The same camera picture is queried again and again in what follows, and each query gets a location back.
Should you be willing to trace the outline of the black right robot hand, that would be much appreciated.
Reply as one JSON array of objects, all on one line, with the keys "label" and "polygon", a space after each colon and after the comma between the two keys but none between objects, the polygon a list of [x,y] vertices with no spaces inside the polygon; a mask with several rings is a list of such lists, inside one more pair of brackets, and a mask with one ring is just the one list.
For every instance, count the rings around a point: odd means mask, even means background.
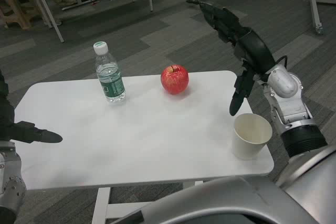
[{"label": "black right robot hand", "polygon": [[244,71],[236,79],[229,107],[230,115],[234,116],[244,99],[249,97],[255,83],[254,77],[267,77],[267,71],[276,65],[275,60],[259,35],[250,27],[242,26],[239,18],[226,7],[193,0],[186,2],[200,7],[207,23],[218,31],[218,37],[223,42],[231,43],[235,57],[243,62]]}]

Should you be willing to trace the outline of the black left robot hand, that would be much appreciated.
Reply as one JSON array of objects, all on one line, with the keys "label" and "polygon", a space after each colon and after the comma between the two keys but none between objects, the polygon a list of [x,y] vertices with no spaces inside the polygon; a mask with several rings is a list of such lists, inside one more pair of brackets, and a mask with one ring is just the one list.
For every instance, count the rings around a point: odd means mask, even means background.
[{"label": "black left robot hand", "polygon": [[24,143],[60,143],[62,137],[54,132],[35,127],[34,123],[15,123],[14,107],[8,100],[8,84],[1,73],[1,141],[16,140]]}]

